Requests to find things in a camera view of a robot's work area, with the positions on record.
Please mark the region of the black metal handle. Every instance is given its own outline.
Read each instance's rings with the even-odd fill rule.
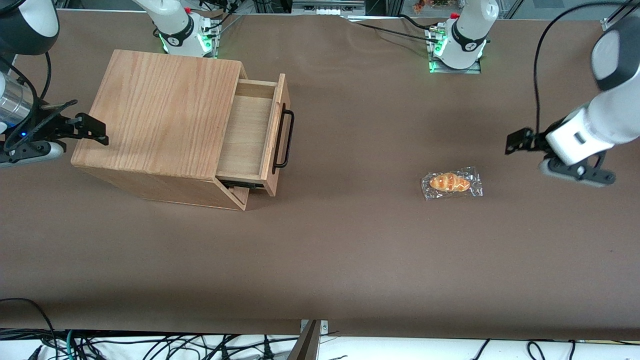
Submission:
[[[271,169],[271,173],[275,174],[277,168],[283,168],[287,166],[289,162],[289,151],[291,150],[291,134],[293,133],[293,120],[296,118],[293,114],[293,111],[286,108],[287,105],[285,103],[282,104],[282,114],[280,114],[280,126],[278,127],[278,139],[276,140],[276,149],[273,155],[273,168]],[[280,149],[280,137],[282,136],[282,126],[284,125],[284,115],[291,116],[291,122],[289,124],[289,137],[287,139],[287,152],[284,156],[284,161],[282,164],[278,164],[278,151]]]

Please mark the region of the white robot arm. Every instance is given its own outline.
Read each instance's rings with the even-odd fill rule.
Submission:
[[[212,37],[219,23],[182,7],[179,0],[133,0],[153,20],[168,54],[215,56]]]
[[[460,17],[448,19],[442,45],[434,55],[452,69],[467,69],[482,55],[486,36],[498,18],[496,0],[468,0]]]
[[[49,59],[48,51],[58,38],[59,26],[51,0],[13,0],[0,7],[0,54],[46,53]],[[109,143],[106,127],[99,120],[85,113],[72,119],[60,114],[77,100],[62,106],[47,104],[43,99],[45,90],[38,95],[19,69],[4,58],[1,60],[25,84],[0,74],[0,133],[4,134],[0,141],[0,168],[60,157],[66,151],[62,138]]]
[[[591,69],[601,93],[553,123],[544,133],[525,128],[507,137],[505,154],[544,151],[540,170],[593,186],[613,184],[601,167],[605,152],[640,136],[640,18],[628,16],[609,28],[591,52]],[[596,165],[588,158],[596,156]]]

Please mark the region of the plastic wrapper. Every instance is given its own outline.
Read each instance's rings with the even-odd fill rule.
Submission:
[[[443,197],[482,196],[482,181],[475,167],[432,172],[422,178],[422,193],[427,200]]]

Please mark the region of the wooden cabinet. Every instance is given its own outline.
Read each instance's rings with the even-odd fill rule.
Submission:
[[[90,115],[109,145],[80,140],[72,164],[144,199],[244,210],[275,196],[293,112],[285,75],[247,79],[239,61],[116,50]]]

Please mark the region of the brown table surface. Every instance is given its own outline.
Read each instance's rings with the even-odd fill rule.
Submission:
[[[60,21],[47,100],[78,99],[68,115],[89,110],[113,49],[160,51],[144,13]],[[542,176],[542,154],[503,155],[534,124],[546,24],[496,22],[483,73],[458,76],[430,74],[421,41],[340,17],[244,17],[220,58],[250,79],[286,73],[296,112],[278,196],[254,193],[246,212],[137,199],[74,169],[69,141],[61,160],[1,172],[0,292],[59,328],[275,333],[327,318],[343,335],[639,339],[640,142],[608,154],[618,180],[602,189]],[[596,94],[599,34],[551,32],[543,127]],[[42,86],[43,56],[17,66]],[[422,176],[470,165],[484,197],[422,198]],[[44,326],[22,306],[0,320]]]

